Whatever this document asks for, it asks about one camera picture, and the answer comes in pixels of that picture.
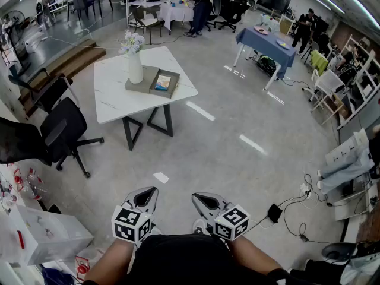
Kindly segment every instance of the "bouquet of flowers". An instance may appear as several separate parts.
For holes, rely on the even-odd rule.
[[[133,55],[141,50],[145,43],[145,38],[137,33],[127,31],[125,33],[125,41],[121,43],[120,53]]]

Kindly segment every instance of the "wooden step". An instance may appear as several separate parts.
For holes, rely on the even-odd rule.
[[[105,54],[106,50],[104,49],[88,49],[88,51],[73,59],[72,62],[67,64],[64,68],[61,68],[61,73],[64,73],[68,78],[73,78],[73,76],[84,68],[105,56]],[[29,117],[37,110],[37,107],[31,102],[31,98],[28,98],[23,105],[26,115]]]
[[[94,40],[88,39],[81,42],[80,47],[76,46],[69,50],[67,53],[63,54],[61,57],[54,60],[51,64],[46,67],[46,70],[50,74],[50,76],[54,76],[55,74],[62,72],[62,68],[76,60],[79,56],[85,54],[89,50],[92,50],[89,47],[82,46],[96,46],[96,42]],[[48,83],[51,77],[46,77],[45,73],[40,73],[31,83],[30,86],[40,90],[46,83]],[[29,98],[29,90],[24,88],[21,90],[20,102],[25,103],[25,101]]]

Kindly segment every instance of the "blue table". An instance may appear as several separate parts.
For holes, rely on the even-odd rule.
[[[256,31],[254,27],[247,27],[236,36],[236,43],[241,43],[241,46],[233,63],[234,67],[238,62],[238,59],[243,51],[244,46],[249,47],[245,59],[248,60],[252,52],[252,49],[255,48],[257,51],[269,56],[279,64],[271,79],[265,86],[265,90],[268,90],[269,86],[277,77],[284,78],[286,69],[290,68],[293,65],[293,61],[296,55],[295,49],[293,49],[290,45],[289,50],[282,48],[280,45],[277,44],[277,39],[280,38],[276,37],[271,33],[269,33],[268,35],[263,35]]]

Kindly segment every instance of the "marble tabletop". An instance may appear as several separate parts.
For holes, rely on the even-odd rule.
[[[94,88],[97,121],[100,124],[163,106],[198,94],[170,50],[165,46],[140,51],[142,65],[180,73],[172,98],[127,91],[128,55],[97,61],[94,64]]]

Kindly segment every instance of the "fluorescent light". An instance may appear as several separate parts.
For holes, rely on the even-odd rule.
[[[328,7],[327,5],[325,5],[321,0],[317,0],[320,4],[322,4],[324,7],[328,8],[329,10],[331,10],[330,7]]]
[[[380,29],[379,23],[375,20],[375,18],[370,14],[370,12],[364,7],[363,4],[360,3],[359,0],[354,0],[354,2],[357,4],[358,7],[362,9],[362,11],[368,16],[368,18],[372,21],[372,23]]]
[[[328,2],[330,2],[333,6],[335,6],[340,12],[342,12],[344,14],[344,11],[338,6],[336,5],[335,3],[333,3],[333,1],[331,0],[327,0]]]

